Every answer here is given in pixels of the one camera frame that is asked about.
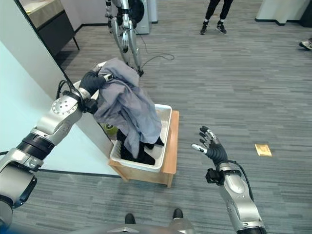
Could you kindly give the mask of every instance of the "wooden stand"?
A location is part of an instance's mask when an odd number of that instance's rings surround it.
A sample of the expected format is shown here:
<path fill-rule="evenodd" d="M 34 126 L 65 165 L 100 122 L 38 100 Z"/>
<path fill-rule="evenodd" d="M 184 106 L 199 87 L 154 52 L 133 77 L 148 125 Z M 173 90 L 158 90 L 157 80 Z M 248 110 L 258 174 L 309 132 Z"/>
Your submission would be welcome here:
<path fill-rule="evenodd" d="M 165 184 L 168 188 L 170 188 L 174 174 L 176 173 L 178 131 L 179 111 L 172 111 L 164 162 L 160 172 L 158 173 L 123 166 L 119 162 L 113 161 L 111 159 L 109 160 L 109 165 L 126 182 L 129 181 L 129 179 L 136 179 L 151 183 Z"/>

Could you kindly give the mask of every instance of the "floor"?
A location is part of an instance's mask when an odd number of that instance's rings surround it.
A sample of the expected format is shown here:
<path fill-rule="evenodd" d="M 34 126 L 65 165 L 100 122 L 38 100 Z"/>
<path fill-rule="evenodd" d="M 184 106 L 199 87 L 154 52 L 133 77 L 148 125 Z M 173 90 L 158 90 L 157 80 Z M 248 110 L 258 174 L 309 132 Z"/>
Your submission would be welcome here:
<path fill-rule="evenodd" d="M 159 23 L 144 35 L 149 52 L 167 52 L 145 65 L 141 85 L 155 103 L 180 111 L 178 171 L 173 187 L 120 178 L 39 172 L 29 201 L 14 224 L 66 233 L 103 223 L 167 226 L 180 207 L 197 233 L 232 234 L 218 187 L 204 179 L 212 162 L 193 151 L 205 124 L 219 136 L 230 159 L 245 168 L 268 233 L 312 233 L 312 52 L 298 47 L 312 35 L 296 23 L 255 22 L 260 0 L 235 0 L 228 34 L 198 32 L 207 1 L 158 1 Z M 75 81 L 95 63 L 119 57 L 106 27 L 83 27 L 80 51 L 70 42 L 58 56 Z M 140 38 L 142 60 L 146 54 Z M 254 144 L 269 144 L 259 157 Z"/>

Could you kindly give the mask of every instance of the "person's leg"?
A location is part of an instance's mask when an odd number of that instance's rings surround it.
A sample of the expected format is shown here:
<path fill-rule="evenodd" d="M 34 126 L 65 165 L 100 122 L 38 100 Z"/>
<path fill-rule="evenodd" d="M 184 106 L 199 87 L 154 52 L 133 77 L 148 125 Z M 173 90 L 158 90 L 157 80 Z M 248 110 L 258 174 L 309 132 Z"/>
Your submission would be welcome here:
<path fill-rule="evenodd" d="M 226 16 L 228 15 L 232 2 L 233 0 L 224 0 L 224 4 L 223 4 L 222 11 L 220 14 L 220 20 L 217 23 L 217 27 L 216 27 L 217 30 L 219 30 L 223 34 L 226 34 L 226 30 L 224 28 L 223 22 Z"/>
<path fill-rule="evenodd" d="M 220 14 L 220 20 L 225 20 L 226 16 L 228 15 L 228 12 L 230 10 L 232 2 L 233 2 L 233 0 L 224 0 L 224 4 L 223 4 L 222 11 Z"/>
<path fill-rule="evenodd" d="M 210 3 L 207 8 L 206 16 L 203 22 L 203 27 L 200 30 L 200 34 L 204 35 L 207 31 L 207 25 L 209 23 L 210 17 L 213 15 L 215 12 L 216 6 L 218 6 L 220 0 L 210 0 Z"/>
<path fill-rule="evenodd" d="M 209 6 L 207 8 L 207 12 L 206 12 L 206 20 L 210 20 L 210 17 L 213 15 L 213 13 L 215 12 L 215 8 L 216 6 L 218 6 L 220 0 L 210 0 Z"/>

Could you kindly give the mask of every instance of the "gray garment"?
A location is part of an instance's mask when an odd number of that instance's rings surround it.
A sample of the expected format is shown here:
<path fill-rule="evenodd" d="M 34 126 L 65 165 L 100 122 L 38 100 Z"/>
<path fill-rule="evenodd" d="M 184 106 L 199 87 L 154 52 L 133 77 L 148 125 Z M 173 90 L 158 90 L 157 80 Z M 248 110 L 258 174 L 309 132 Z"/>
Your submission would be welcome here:
<path fill-rule="evenodd" d="M 140 141 L 150 144 L 157 141 L 160 118 L 155 104 L 138 87 L 139 76 L 135 70 L 114 58 L 105 63 L 99 75 L 107 73 L 115 78 L 100 88 L 94 118 L 118 127 L 127 136 L 124 146 L 137 158 Z"/>

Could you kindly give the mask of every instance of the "laundry basket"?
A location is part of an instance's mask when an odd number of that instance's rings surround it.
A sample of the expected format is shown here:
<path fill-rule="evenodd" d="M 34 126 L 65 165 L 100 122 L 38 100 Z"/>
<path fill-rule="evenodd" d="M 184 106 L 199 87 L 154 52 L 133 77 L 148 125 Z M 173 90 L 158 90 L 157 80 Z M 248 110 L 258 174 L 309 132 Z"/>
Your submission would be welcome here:
<path fill-rule="evenodd" d="M 167 105 L 155 104 L 156 113 L 160 117 L 161 120 L 161 132 L 160 138 L 165 144 L 164 146 L 155 145 L 152 150 L 145 147 L 145 152 L 148 153 L 155 159 L 155 165 L 148 165 L 139 162 L 132 162 L 128 160 L 121 159 L 120 157 L 120 149 L 121 149 L 121 141 L 116 141 L 114 147 L 111 151 L 111 159 L 119 162 L 121 165 L 127 167 L 133 167 L 145 171 L 150 172 L 159 172 L 164 161 L 165 151 L 167 146 L 167 139 L 169 134 L 169 125 L 171 121 L 172 107 Z"/>

